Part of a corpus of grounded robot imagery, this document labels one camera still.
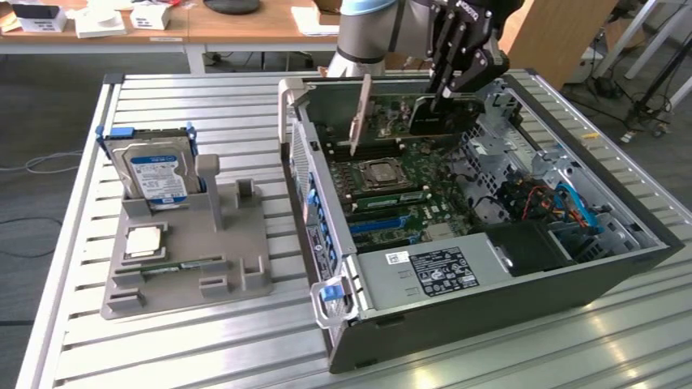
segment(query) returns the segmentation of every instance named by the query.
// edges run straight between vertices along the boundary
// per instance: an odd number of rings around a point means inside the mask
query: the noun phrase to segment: floor
[[[638,79],[623,80],[622,74],[636,55],[627,57],[615,70],[628,93],[642,92],[666,65],[675,48],[664,48],[644,67]],[[326,65],[330,54],[316,56],[316,64]],[[267,70],[282,71],[283,54],[267,55]],[[260,56],[235,53],[210,71],[256,71]],[[303,70],[303,60],[295,58],[292,70]],[[103,74],[187,73],[186,57],[179,54],[132,55],[15,55],[0,57],[0,168],[22,165],[36,156],[54,152],[79,150],[87,138],[91,116],[100,90]],[[672,81],[672,91],[692,75],[692,60],[686,60]],[[564,92],[590,105],[624,117],[628,100],[595,100],[584,86],[567,87]],[[586,115],[595,113],[580,107]],[[678,107],[672,119],[672,133],[662,139],[639,135],[624,149],[678,196],[692,207],[692,100]],[[626,132],[623,125],[604,115],[592,117],[595,124],[618,139]],[[76,157],[46,164],[46,169],[70,167]],[[59,174],[0,172],[0,222],[28,216],[50,216],[62,219],[70,198],[75,171]],[[32,255],[51,250],[58,239],[59,227],[47,220],[28,220],[0,224],[0,251]],[[14,387],[24,355],[31,324],[8,326],[7,321],[31,321],[36,314],[48,274],[51,256],[23,259],[0,254],[0,389]]]

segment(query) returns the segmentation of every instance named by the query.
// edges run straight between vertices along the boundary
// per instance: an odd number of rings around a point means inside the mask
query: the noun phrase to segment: barcode
[[[390,253],[386,254],[387,256],[387,262],[391,265],[396,265],[398,263],[404,263],[410,261],[410,252],[408,251],[399,251],[398,253]]]

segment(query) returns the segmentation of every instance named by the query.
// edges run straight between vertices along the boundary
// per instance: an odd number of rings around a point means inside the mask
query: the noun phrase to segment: blue pcie slot
[[[351,233],[370,233],[382,229],[400,229],[406,223],[408,216],[400,216],[395,219],[371,221],[368,223],[352,225],[348,229]]]

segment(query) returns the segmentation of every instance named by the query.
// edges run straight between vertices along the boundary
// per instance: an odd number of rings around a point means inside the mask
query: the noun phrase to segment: aluminum table
[[[692,215],[540,77],[512,71],[686,243]],[[130,75],[104,84],[18,388],[682,387],[692,385],[692,248],[592,304],[358,371],[327,371],[278,152],[278,81],[308,73]],[[122,185],[94,128],[191,121],[220,181],[263,189],[268,297],[106,321]],[[524,128],[552,142],[531,117]]]

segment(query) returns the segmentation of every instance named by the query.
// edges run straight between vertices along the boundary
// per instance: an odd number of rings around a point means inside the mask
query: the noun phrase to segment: white box
[[[18,18],[22,29],[27,32],[63,32],[67,23],[67,16],[63,8],[55,16],[55,19],[27,19]]]
[[[130,14],[132,26],[146,30],[166,30],[171,20],[170,8],[166,5],[135,5],[135,9]]]
[[[78,38],[126,35],[128,33],[123,16],[118,11],[112,11],[112,14],[106,15],[103,11],[87,9],[75,17],[75,29],[78,30]]]
[[[592,69],[596,71],[603,59],[604,56],[598,51],[594,51],[591,47],[587,47],[587,51],[582,54],[580,64],[566,83],[583,83],[587,81],[588,76],[592,74]]]

